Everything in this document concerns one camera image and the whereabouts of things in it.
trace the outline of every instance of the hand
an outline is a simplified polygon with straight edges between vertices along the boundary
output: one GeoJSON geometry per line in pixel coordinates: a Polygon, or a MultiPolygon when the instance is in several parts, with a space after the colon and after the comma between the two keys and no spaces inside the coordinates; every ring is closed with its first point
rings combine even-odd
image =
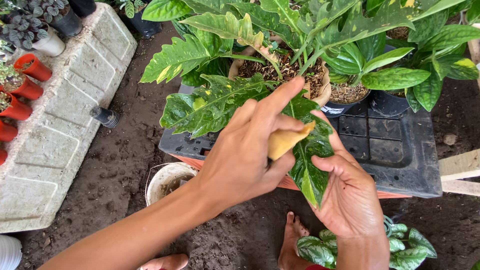
{"type": "Polygon", "coordinates": [[[192,180],[216,200],[221,210],[272,191],[293,167],[291,151],[267,167],[267,142],[277,129],[302,130],[301,121],[280,112],[303,85],[304,79],[296,77],[258,102],[248,100],[218,136],[192,180]]]}
{"type": "MultiPolygon", "coordinates": [[[[321,111],[312,113],[328,123],[321,111]]],[[[375,181],[347,152],[335,129],[329,139],[335,155],[312,157],[317,168],[329,172],[320,210],[312,208],[315,215],[337,238],[385,235],[375,181]]]]}

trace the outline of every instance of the small red pot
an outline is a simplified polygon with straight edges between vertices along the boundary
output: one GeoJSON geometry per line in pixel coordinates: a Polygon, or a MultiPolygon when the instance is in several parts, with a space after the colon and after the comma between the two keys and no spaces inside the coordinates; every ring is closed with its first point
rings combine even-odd
{"type": "Polygon", "coordinates": [[[33,63],[26,70],[22,70],[23,74],[26,74],[34,79],[44,82],[52,76],[52,71],[46,67],[34,54],[28,53],[20,57],[13,67],[17,70],[20,70],[24,67],[24,64],[30,63],[33,60],[33,63]]]}
{"type": "Polygon", "coordinates": [[[17,120],[26,120],[32,114],[33,110],[30,106],[17,100],[12,94],[7,93],[12,98],[10,106],[6,110],[0,112],[0,116],[8,116],[17,120]]]}
{"type": "Polygon", "coordinates": [[[18,129],[0,121],[0,141],[11,142],[18,134],[18,129]]]}
{"type": "Polygon", "coordinates": [[[3,149],[0,149],[0,165],[2,165],[3,163],[5,163],[5,160],[7,159],[7,151],[3,150],[3,149]]]}
{"type": "Polygon", "coordinates": [[[32,82],[27,76],[25,76],[24,83],[22,83],[19,88],[9,93],[35,100],[38,99],[41,95],[43,95],[43,88],[32,82]]]}

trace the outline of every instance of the pot label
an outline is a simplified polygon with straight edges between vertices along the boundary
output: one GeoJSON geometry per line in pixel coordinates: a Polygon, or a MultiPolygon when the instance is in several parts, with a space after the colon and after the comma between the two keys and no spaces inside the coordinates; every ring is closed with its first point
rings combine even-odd
{"type": "Polygon", "coordinates": [[[345,108],[340,108],[340,109],[335,109],[335,108],[330,108],[328,106],[323,106],[321,107],[321,110],[326,113],[330,114],[341,114],[345,108]]]}

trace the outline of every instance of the bucket handle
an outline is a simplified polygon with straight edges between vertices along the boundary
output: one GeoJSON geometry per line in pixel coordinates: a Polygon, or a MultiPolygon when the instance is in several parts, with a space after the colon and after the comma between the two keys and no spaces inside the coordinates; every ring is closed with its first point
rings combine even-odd
{"type": "Polygon", "coordinates": [[[163,163],[163,164],[156,165],[156,166],[153,166],[152,168],[150,168],[150,171],[148,172],[148,176],[147,176],[147,183],[145,184],[145,194],[144,194],[144,196],[145,196],[145,201],[147,201],[148,182],[150,181],[150,174],[152,173],[152,169],[154,169],[154,168],[156,168],[156,167],[163,166],[163,165],[172,164],[172,163],[175,163],[175,162],[163,163]]]}

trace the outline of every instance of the bare foot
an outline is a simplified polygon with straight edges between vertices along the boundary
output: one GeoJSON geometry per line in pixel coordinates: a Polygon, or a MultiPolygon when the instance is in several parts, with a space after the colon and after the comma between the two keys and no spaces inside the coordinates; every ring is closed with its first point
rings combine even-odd
{"type": "Polygon", "coordinates": [[[188,256],[186,254],[175,254],[148,261],[140,270],[180,270],[187,266],[188,256]]]}
{"type": "Polygon", "coordinates": [[[282,250],[280,251],[280,257],[278,258],[278,267],[281,270],[303,267],[304,263],[307,262],[298,255],[297,240],[308,235],[310,235],[310,232],[302,223],[300,223],[300,217],[295,216],[292,211],[288,212],[282,250]]]}

